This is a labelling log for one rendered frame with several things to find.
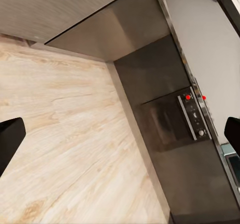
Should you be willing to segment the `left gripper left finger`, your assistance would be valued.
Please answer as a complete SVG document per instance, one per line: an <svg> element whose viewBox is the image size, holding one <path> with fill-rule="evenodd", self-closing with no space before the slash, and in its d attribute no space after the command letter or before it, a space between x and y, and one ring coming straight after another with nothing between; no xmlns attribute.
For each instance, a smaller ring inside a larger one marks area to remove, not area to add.
<svg viewBox="0 0 240 224"><path fill-rule="evenodd" d="M21 117L0 122L0 177L26 136Z"/></svg>

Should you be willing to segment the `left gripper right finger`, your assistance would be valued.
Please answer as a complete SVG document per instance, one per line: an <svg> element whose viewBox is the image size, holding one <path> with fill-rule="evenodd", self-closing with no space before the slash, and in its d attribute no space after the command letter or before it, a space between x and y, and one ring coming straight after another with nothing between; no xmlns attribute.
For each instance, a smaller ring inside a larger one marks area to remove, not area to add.
<svg viewBox="0 0 240 224"><path fill-rule="evenodd" d="M240 157L240 119L228 117L225 124L224 135Z"/></svg>

